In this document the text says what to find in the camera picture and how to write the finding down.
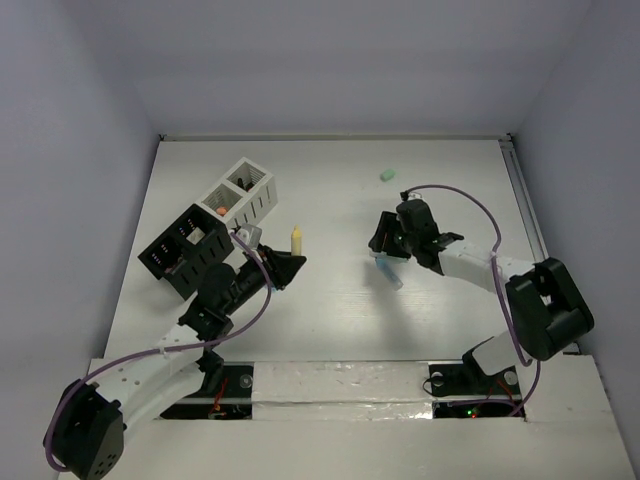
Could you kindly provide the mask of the yellow highlighter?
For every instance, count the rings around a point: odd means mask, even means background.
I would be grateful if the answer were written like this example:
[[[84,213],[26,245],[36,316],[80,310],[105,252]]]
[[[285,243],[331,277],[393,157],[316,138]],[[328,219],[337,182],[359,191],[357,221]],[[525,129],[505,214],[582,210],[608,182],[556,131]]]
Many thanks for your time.
[[[298,225],[294,226],[294,229],[291,233],[291,254],[293,256],[301,256],[302,255],[302,232]]]

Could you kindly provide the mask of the blue highlighter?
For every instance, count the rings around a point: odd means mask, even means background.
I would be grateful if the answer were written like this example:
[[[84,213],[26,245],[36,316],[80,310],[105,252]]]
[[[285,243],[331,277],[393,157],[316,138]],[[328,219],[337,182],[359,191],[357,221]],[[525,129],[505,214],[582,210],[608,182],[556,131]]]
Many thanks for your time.
[[[404,286],[403,282],[392,268],[392,264],[386,258],[377,257],[375,259],[375,265],[389,282],[394,291],[398,291]]]

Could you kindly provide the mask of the green highlighter cap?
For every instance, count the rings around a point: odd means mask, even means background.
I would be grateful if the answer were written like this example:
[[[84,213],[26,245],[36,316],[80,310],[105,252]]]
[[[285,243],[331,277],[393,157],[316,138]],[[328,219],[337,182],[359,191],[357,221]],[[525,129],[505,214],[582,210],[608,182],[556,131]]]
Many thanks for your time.
[[[387,169],[380,174],[379,178],[381,181],[387,182],[392,180],[395,176],[396,171],[394,169]]]

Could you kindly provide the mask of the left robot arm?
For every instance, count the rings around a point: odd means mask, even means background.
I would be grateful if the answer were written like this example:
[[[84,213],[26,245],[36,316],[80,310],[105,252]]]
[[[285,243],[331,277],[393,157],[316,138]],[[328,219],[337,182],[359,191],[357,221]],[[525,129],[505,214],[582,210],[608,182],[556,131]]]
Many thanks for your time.
[[[59,473],[101,479],[136,428],[177,400],[217,391],[223,376],[218,345],[245,332],[231,316],[260,290],[284,290],[305,265],[303,255],[266,245],[243,249],[244,263],[209,268],[185,313],[151,349],[115,359],[69,384],[43,438]]]

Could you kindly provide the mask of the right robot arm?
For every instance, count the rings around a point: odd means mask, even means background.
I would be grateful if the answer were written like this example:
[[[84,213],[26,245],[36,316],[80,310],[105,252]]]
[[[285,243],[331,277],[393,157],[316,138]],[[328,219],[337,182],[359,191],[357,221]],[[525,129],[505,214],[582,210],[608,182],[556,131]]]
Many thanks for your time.
[[[594,328],[594,317],[563,262],[502,257],[460,234],[442,232],[422,200],[382,212],[368,247],[376,257],[413,258],[423,268],[497,296],[507,330],[464,354],[460,379],[470,391],[486,390],[498,373],[518,363],[549,360]]]

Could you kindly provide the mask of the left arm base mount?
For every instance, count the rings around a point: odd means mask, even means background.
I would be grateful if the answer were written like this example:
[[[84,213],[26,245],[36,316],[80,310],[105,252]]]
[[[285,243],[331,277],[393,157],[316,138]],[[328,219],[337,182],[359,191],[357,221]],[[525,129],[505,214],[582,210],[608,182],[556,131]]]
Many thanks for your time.
[[[250,420],[252,418],[253,363],[231,363],[223,368],[212,393],[200,390],[160,414],[163,420]]]

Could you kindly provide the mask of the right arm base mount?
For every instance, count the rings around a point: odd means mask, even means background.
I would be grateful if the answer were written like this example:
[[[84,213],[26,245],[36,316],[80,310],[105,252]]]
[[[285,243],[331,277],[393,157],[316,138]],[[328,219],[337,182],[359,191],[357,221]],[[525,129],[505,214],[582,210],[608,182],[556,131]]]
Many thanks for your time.
[[[470,353],[430,363],[422,389],[432,399],[435,419],[506,418],[523,399],[514,366],[487,375]]]

